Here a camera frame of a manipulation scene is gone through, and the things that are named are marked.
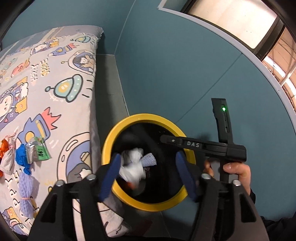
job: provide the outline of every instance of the floor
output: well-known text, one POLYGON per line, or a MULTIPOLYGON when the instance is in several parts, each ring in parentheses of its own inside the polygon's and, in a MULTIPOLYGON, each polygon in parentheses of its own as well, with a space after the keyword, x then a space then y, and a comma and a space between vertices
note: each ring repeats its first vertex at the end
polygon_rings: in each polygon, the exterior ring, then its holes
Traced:
MULTIPOLYGON (((97 55, 96 57, 96 119, 101 147, 112 127, 129 116, 125 104, 121 83, 114 55, 97 55)), ((144 220, 152 221, 145 233, 146 237, 169 237, 161 212, 151 213, 123 205, 124 220, 136 229, 144 220)))

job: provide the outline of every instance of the bed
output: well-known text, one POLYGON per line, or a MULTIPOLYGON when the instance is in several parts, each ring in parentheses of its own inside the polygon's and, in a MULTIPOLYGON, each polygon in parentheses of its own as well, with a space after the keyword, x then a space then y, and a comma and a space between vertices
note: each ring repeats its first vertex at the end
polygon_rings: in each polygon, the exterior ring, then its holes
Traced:
MULTIPOLYGON (((94 80, 96 48, 103 29, 53 28, 24 38, 0 52, 0 139, 15 135, 16 148, 42 137, 51 158, 33 162, 34 217, 57 180, 79 181, 100 165, 94 80)), ((0 211, 10 228, 28 235, 34 222, 20 211, 19 174, 0 177, 0 211)), ((121 203, 111 194, 98 207, 110 237, 125 234, 121 203)), ((79 201, 73 201, 78 240, 84 240, 79 201)))

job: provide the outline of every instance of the window frame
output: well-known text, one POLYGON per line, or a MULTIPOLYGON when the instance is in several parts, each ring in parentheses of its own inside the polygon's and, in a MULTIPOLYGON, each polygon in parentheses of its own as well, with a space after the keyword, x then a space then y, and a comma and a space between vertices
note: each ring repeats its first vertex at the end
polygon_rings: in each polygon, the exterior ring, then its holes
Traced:
POLYGON ((267 54, 271 51, 271 49, 274 47, 276 42, 279 40, 280 36, 282 35, 283 31, 285 30, 285 25, 282 22, 282 20, 279 18, 279 16, 276 17, 274 23, 266 33, 266 35, 263 37, 263 39, 260 41, 260 43, 256 46, 256 48, 252 49, 249 45, 247 45, 245 42, 240 40, 238 37, 233 35, 232 33, 228 32, 224 28, 206 20, 201 17, 195 16, 193 14, 189 14, 190 9, 193 7, 193 5, 199 0, 187 0, 185 5, 183 6, 181 12, 185 13, 187 15, 190 15, 192 17, 198 18, 202 21, 205 21, 206 23, 209 23, 216 28, 222 30, 223 32, 227 33, 234 39, 236 39, 238 42, 240 42, 242 45, 244 45, 249 51, 251 51, 260 61, 263 61, 264 58, 267 56, 267 54))

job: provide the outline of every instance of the silver bolt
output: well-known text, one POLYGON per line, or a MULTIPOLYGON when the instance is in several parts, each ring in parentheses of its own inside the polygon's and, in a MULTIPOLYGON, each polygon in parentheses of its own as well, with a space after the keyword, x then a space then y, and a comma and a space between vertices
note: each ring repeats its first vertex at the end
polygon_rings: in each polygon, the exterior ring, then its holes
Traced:
POLYGON ((88 174, 87 176, 86 176, 86 178, 89 180, 89 181, 92 181, 92 180, 95 180, 96 179, 96 175, 95 174, 88 174))
POLYGON ((206 179, 206 180, 209 180, 209 179, 211 179, 211 176, 209 174, 207 174, 207 173, 203 173, 202 178, 206 179))
POLYGON ((235 186, 237 186, 237 187, 240 186, 240 185, 242 184, 239 180, 236 180, 236 179, 233 180, 232 183, 233 183, 235 186))
POLYGON ((56 182, 56 185, 57 185, 58 187, 63 186, 64 184, 65 184, 64 180, 58 180, 58 181, 56 182))

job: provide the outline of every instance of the mattress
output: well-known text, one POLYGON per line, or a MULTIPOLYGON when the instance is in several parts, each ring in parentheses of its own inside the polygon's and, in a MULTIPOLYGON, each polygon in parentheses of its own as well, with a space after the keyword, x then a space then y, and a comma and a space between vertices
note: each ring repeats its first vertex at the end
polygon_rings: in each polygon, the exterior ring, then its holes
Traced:
MULTIPOLYGON (((14 135, 18 148, 42 137, 51 156, 30 166, 34 217, 57 180, 80 181, 100 165, 94 81, 102 33, 96 26, 53 28, 0 52, 0 139, 14 135)), ((20 210, 23 167, 15 162, 13 170, 0 177, 0 211, 14 232, 28 235, 34 218, 20 210)), ((110 237, 128 231, 120 205, 112 194, 98 203, 110 237)), ((73 200, 73 209, 77 238, 84 240, 78 200, 73 200)))

